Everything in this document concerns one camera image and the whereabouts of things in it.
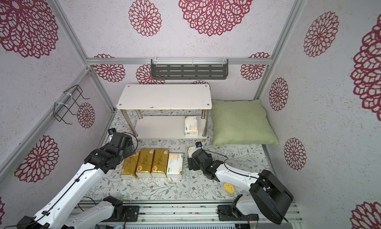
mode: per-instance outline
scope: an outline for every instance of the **shelf bottom board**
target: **shelf bottom board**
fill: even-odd
[[[185,136],[185,116],[143,116],[135,130],[138,139],[205,139],[205,119],[197,116],[198,136]]]

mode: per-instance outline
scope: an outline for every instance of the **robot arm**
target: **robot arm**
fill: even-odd
[[[239,195],[231,205],[234,215],[262,213],[270,221],[280,224],[294,199],[291,192],[268,170],[252,173],[233,168],[202,149],[201,142],[196,143],[195,151],[188,159],[189,169],[201,169],[208,179],[236,185],[250,192]]]
[[[110,217],[119,219],[123,202],[111,196],[73,218],[68,217],[95,182],[134,152],[131,136],[113,134],[110,143],[93,150],[74,177],[45,207],[34,217],[24,216],[17,224],[17,229],[87,229]]]

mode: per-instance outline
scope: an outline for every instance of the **green pillow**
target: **green pillow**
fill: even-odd
[[[261,100],[212,100],[213,146],[276,144],[277,136],[266,118]]]

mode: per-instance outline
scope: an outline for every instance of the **shelf top board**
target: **shelf top board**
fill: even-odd
[[[208,84],[127,84],[119,110],[211,109]]]

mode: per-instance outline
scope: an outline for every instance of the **floral floor mat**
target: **floral floor mat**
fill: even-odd
[[[138,117],[134,111],[128,112],[131,121],[136,124]],[[142,111],[142,115],[200,115],[198,110],[150,110]],[[125,119],[117,111],[110,128],[117,132],[131,132]],[[207,179],[200,170],[188,169],[187,150],[200,140],[194,139],[144,139],[139,140],[139,149],[169,149],[169,152],[184,153],[182,178],[142,178],[123,180],[119,177],[121,165],[109,172],[104,178],[95,183],[85,196],[94,200],[102,200],[111,195],[123,201],[130,200],[232,200],[244,190],[235,187],[234,194],[228,193],[223,183]],[[208,137],[202,140],[204,149],[226,155],[230,160],[226,163],[239,169],[260,172],[270,170],[269,163],[261,145],[226,145],[212,146],[213,123],[209,116]],[[212,154],[213,160],[224,160],[221,155]]]

